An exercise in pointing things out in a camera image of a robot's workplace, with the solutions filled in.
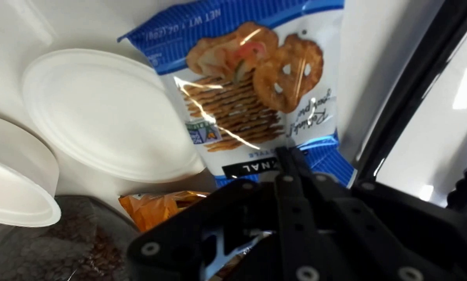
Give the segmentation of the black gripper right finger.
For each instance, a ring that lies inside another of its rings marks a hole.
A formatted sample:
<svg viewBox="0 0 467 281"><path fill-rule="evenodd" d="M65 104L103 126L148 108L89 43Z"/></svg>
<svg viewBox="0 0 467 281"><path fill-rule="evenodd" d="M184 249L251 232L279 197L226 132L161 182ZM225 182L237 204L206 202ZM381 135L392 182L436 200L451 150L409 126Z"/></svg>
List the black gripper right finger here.
<svg viewBox="0 0 467 281"><path fill-rule="evenodd" d="M300 150L292 158L315 227L336 236L362 278L467 281L467 214L379 183L347 191L328 175L312 174Z"/></svg>

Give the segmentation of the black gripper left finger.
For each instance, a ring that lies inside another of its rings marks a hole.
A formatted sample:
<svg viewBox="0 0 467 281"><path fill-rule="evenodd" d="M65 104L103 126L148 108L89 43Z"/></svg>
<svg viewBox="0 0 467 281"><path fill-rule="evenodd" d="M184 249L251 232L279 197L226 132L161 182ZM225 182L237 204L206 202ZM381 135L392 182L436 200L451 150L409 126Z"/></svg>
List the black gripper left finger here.
<svg viewBox="0 0 467 281"><path fill-rule="evenodd" d="M129 281L208 281L236 255L229 281L312 281L311 169L297 149L279 149L276 163L272 182L236 180L134 239Z"/></svg>

